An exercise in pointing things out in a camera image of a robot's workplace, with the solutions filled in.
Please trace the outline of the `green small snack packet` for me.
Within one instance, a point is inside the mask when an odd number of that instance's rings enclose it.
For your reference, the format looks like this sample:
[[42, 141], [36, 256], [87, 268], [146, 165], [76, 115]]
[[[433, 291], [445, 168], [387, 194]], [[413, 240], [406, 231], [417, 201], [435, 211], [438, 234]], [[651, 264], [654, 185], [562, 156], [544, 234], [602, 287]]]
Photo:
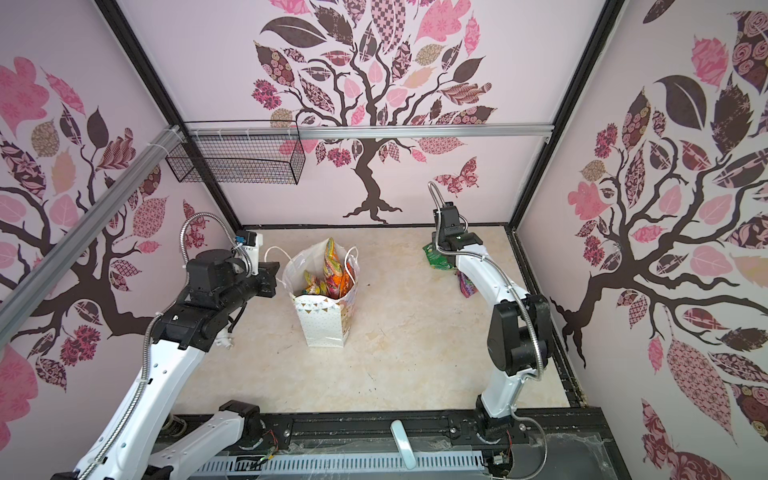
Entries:
[[422, 248], [427, 262], [432, 269], [451, 271], [455, 269], [455, 266], [450, 263], [449, 259], [443, 254], [439, 253], [433, 244], [427, 244]]

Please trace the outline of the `purple candy packet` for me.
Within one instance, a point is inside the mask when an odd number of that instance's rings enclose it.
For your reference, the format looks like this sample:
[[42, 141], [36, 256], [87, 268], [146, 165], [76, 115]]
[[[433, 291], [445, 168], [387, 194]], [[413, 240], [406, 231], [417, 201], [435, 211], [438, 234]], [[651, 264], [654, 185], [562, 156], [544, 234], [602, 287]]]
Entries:
[[467, 275], [460, 271], [456, 271], [456, 276], [458, 278], [460, 292], [465, 298], [471, 298], [477, 293], [474, 283]]

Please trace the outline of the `orange skittles style packet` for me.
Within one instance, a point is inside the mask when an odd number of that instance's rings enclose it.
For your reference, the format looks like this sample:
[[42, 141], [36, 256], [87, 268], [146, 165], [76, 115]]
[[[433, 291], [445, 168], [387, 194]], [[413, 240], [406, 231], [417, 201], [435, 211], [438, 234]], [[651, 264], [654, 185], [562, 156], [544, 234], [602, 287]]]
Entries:
[[328, 296], [332, 299], [338, 299], [341, 294], [343, 269], [338, 259], [336, 244], [333, 238], [329, 238], [325, 245], [323, 275]]

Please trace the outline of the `white paper gift bag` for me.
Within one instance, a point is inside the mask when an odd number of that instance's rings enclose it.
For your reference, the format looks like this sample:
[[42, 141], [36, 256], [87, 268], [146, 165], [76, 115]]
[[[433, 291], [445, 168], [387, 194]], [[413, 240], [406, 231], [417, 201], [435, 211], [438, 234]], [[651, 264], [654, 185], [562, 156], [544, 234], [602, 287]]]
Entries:
[[351, 331], [352, 317], [356, 307], [360, 280], [358, 249], [355, 246], [345, 248], [334, 238], [342, 268], [346, 261], [352, 263], [355, 272], [354, 287], [341, 299], [332, 299], [328, 294], [325, 296], [302, 294], [306, 286], [304, 271], [324, 279], [323, 254], [329, 238], [290, 256], [278, 280], [289, 294], [306, 344], [311, 348], [342, 348]]

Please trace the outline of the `yellow pink candy packet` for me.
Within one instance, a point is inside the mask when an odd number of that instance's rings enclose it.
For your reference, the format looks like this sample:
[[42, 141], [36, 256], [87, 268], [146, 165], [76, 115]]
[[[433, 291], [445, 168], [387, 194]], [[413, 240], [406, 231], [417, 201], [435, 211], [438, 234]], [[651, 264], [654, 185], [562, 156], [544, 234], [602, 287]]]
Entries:
[[306, 282], [306, 286], [302, 290], [303, 295], [325, 296], [327, 294], [327, 284], [324, 279], [318, 278], [309, 271], [304, 271], [303, 277]]

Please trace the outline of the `orange snack packet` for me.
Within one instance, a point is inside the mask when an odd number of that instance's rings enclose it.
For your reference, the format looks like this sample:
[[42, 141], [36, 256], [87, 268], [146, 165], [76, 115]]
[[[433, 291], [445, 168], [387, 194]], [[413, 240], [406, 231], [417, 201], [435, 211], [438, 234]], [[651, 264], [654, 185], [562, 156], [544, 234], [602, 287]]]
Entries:
[[344, 263], [342, 277], [339, 286], [339, 299], [345, 297], [355, 285], [355, 272], [350, 261]]

